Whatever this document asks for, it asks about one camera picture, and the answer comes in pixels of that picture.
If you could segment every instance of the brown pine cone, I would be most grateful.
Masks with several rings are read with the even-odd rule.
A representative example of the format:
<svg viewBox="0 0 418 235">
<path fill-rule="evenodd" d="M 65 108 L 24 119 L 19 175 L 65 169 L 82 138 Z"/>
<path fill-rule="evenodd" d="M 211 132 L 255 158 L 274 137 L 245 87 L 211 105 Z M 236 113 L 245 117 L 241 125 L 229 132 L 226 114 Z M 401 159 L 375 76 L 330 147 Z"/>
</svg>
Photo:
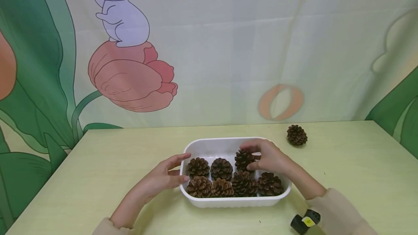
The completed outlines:
<svg viewBox="0 0 418 235">
<path fill-rule="evenodd" d="M 251 179 L 250 186 L 247 189 L 246 197 L 257 197 L 258 183 L 256 180 Z"/>
<path fill-rule="evenodd" d="M 234 189 L 230 182 L 223 178 L 218 178 L 212 183 L 212 197 L 232 197 Z"/>
<path fill-rule="evenodd" d="M 284 192 L 282 181 L 271 172 L 263 172 L 258 178 L 258 191 L 261 196 L 278 196 Z"/>
<path fill-rule="evenodd" d="M 190 163 L 187 164 L 187 171 L 191 178 L 195 176 L 209 177 L 209 163 L 203 158 L 193 158 Z"/>
<path fill-rule="evenodd" d="M 212 166 L 210 167 L 210 173 L 212 180 L 224 178 L 230 182 L 233 177 L 233 166 L 226 159 L 217 158 L 213 161 Z"/>
<path fill-rule="evenodd" d="M 245 172 L 253 173 L 254 171 L 247 170 L 247 166 L 248 164 L 254 161 L 255 161 L 254 156 L 251 153 L 245 150 L 239 150 L 237 152 L 237 155 L 235 156 L 235 166 L 237 167 L 237 172 L 245 171 Z"/>
<path fill-rule="evenodd" d="M 257 182 L 249 172 L 234 172 L 232 180 L 235 197 L 254 197 L 257 195 Z"/>
<path fill-rule="evenodd" d="M 190 180 L 187 185 L 186 191 L 196 198 L 209 198 L 212 195 L 211 192 L 212 183 L 204 176 L 196 176 Z"/>
<path fill-rule="evenodd" d="M 303 130 L 299 125 L 289 126 L 287 133 L 287 139 L 292 145 L 299 146 L 308 141 L 308 136 L 306 135 L 305 130 Z"/>
</svg>

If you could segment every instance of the light green table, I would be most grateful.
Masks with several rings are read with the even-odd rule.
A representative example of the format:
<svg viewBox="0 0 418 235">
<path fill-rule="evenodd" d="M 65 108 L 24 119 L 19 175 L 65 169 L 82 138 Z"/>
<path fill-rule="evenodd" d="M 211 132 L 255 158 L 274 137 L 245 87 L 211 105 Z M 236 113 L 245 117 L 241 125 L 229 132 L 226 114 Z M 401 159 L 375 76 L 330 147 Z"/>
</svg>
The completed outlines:
<svg viewBox="0 0 418 235">
<path fill-rule="evenodd" d="M 302 149 L 286 142 L 288 124 L 88 131 L 8 235 L 90 235 L 159 161 L 195 139 L 231 136 L 274 141 L 345 194 L 380 235 L 417 234 L 418 160 L 371 121 L 301 125 L 309 137 Z M 136 226 L 146 235 L 294 235 L 289 223 L 305 210 L 296 188 L 274 207 L 232 209 L 195 208 L 177 189 L 147 205 Z"/>
</svg>

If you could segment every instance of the sweater cuff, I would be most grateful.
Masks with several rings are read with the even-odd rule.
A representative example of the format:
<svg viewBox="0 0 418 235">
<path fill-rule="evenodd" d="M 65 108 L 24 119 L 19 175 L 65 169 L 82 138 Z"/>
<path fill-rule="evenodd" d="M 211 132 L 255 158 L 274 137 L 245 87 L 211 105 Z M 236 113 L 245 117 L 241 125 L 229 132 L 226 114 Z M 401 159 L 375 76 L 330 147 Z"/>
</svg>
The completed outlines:
<svg viewBox="0 0 418 235">
<path fill-rule="evenodd" d="M 104 218 L 94 230 L 93 235 L 131 235 L 133 230 L 128 228 L 117 229 L 109 218 Z"/>
<path fill-rule="evenodd" d="M 350 235 L 365 222 L 351 202 L 335 189 L 306 203 L 321 215 L 319 226 L 326 234 Z"/>
</svg>

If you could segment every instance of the orange circle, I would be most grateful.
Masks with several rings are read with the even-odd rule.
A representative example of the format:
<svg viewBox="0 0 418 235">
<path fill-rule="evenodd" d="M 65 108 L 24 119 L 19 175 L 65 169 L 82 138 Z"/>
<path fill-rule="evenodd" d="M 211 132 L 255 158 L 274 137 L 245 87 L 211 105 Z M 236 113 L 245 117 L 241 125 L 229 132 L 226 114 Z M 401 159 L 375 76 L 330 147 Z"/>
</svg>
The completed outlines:
<svg viewBox="0 0 418 235">
<path fill-rule="evenodd" d="M 276 117 L 271 116 L 270 107 L 274 98 L 283 90 L 290 88 L 292 94 L 292 100 L 288 108 Z M 290 86 L 288 84 L 278 84 L 267 91 L 260 99 L 258 103 L 258 112 L 264 119 L 271 121 L 281 121 L 292 117 L 296 114 L 303 105 L 303 93 L 299 88 Z"/>
</svg>

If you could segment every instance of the red flower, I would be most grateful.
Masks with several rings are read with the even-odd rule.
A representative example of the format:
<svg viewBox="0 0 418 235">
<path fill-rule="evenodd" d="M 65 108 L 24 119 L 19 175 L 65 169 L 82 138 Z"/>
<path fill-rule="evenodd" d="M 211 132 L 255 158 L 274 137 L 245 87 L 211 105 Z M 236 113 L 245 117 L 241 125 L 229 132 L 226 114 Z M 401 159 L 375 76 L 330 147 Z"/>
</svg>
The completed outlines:
<svg viewBox="0 0 418 235">
<path fill-rule="evenodd" d="M 6 98 L 16 82 L 16 58 L 0 31 L 0 100 Z"/>
<path fill-rule="evenodd" d="M 154 46 L 118 48 L 105 42 L 89 62 L 91 83 L 116 105 L 133 112 L 152 112 L 167 107 L 177 93 L 174 68 L 157 60 Z"/>
</svg>

